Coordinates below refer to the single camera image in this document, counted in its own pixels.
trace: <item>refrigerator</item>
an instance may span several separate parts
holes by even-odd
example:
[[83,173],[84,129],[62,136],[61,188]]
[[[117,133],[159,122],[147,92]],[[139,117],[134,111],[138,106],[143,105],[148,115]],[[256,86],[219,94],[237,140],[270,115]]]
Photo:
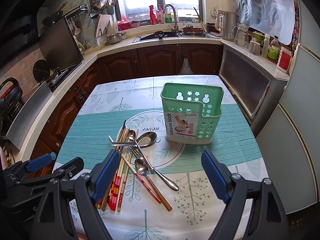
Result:
[[257,136],[286,213],[318,202],[320,189],[320,29],[301,0],[299,9],[300,38],[293,70]]

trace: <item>teal stripe pattern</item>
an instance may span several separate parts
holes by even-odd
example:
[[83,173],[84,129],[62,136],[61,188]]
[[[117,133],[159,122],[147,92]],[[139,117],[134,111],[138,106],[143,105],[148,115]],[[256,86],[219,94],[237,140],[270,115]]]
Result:
[[[217,160],[226,166],[262,157],[249,124],[238,105],[221,105],[221,109],[222,116],[213,134],[212,143],[186,145],[175,162],[159,169],[162,173],[202,171],[201,154],[206,149],[210,149]],[[112,150],[108,135],[116,139],[124,120],[150,110],[162,111],[162,108],[78,115],[62,144],[57,162],[67,163],[75,157],[81,157],[84,160],[84,167],[91,170]]]

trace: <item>sink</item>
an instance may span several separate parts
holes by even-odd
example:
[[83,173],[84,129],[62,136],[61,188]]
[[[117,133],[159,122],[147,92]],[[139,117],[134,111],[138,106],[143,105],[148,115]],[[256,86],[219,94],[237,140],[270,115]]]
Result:
[[181,32],[176,33],[176,32],[162,32],[158,31],[155,32],[154,34],[150,34],[148,36],[142,37],[138,36],[133,40],[132,43],[134,42],[139,42],[139,41],[148,41],[148,40],[160,40],[160,39],[165,39],[165,38],[186,38],[186,37],[198,37],[198,38],[212,38],[212,39],[218,39],[219,37],[214,36],[210,33],[206,33],[203,36],[191,36],[191,35],[184,35]]

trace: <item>faucet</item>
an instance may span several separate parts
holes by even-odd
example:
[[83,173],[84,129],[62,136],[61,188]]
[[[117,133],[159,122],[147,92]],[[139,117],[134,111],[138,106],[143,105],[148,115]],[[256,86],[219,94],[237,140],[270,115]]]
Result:
[[171,28],[171,26],[169,25],[169,27],[171,28],[171,31],[172,32],[179,32],[179,27],[178,27],[178,20],[177,20],[177,14],[176,14],[176,10],[174,9],[173,5],[172,4],[166,4],[164,7],[163,7],[163,13],[165,14],[165,10],[166,8],[170,6],[173,10],[173,15],[174,15],[174,28]]

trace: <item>range hood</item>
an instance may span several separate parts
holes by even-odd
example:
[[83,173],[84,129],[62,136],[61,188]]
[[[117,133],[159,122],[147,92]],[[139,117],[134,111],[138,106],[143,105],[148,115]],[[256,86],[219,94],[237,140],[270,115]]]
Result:
[[39,41],[37,14],[44,3],[55,0],[20,0],[0,31],[0,68]]

